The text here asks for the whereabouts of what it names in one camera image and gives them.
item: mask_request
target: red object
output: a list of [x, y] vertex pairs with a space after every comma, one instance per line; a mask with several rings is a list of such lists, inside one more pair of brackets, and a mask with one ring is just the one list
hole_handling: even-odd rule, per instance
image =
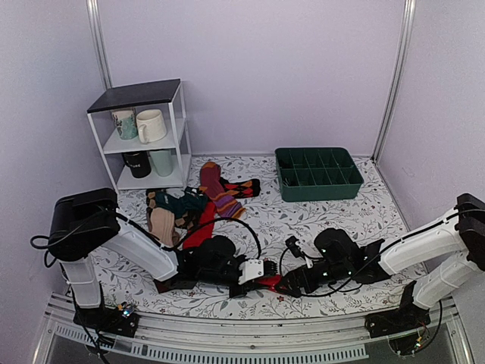
[[273, 277], [256, 279], [255, 283], [263, 284], [268, 290], [279, 293], [275, 286], [280, 283], [281, 278], [280, 275], [274, 275]]
[[[199, 224], [204, 224], [210, 220], [214, 220], [215, 217], [215, 204], [213, 202], [208, 202], [205, 206], [205, 210], [200, 216]], [[187, 240], [183, 242], [183, 248], [195, 248], [200, 246], [205, 239], [212, 237], [212, 231], [214, 230], [214, 224], [209, 224], [204, 226], [202, 229], [197, 230], [192, 234]]]

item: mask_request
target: patterned mug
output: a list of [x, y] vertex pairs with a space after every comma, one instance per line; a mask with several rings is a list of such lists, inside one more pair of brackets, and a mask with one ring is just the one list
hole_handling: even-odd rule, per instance
[[134, 108], [113, 111], [111, 116], [122, 140], [130, 140], [138, 135]]

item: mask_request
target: green tray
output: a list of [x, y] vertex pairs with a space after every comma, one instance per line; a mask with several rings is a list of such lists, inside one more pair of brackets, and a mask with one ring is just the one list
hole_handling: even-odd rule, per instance
[[278, 148], [275, 154], [286, 202], [354, 199], [364, 183], [344, 148]]

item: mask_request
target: white wall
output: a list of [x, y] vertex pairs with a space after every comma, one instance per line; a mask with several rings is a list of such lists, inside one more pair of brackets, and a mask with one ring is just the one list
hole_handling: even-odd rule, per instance
[[[381, 169], [412, 228], [485, 199], [485, 2], [417, 2]], [[485, 276], [454, 294], [476, 363], [485, 362]]]
[[115, 86], [186, 80], [194, 152], [374, 147], [404, 1], [104, 0]]
[[108, 185], [85, 110], [102, 93], [86, 2], [0, 4], [0, 362], [31, 361], [58, 266], [29, 245], [56, 199]]

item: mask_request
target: striped sock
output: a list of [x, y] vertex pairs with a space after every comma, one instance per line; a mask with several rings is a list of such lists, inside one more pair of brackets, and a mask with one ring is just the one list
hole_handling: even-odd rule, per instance
[[205, 163], [200, 171], [200, 190], [215, 204], [219, 216], [238, 218], [245, 209], [240, 202], [224, 191], [219, 178], [221, 178], [221, 167], [214, 162]]

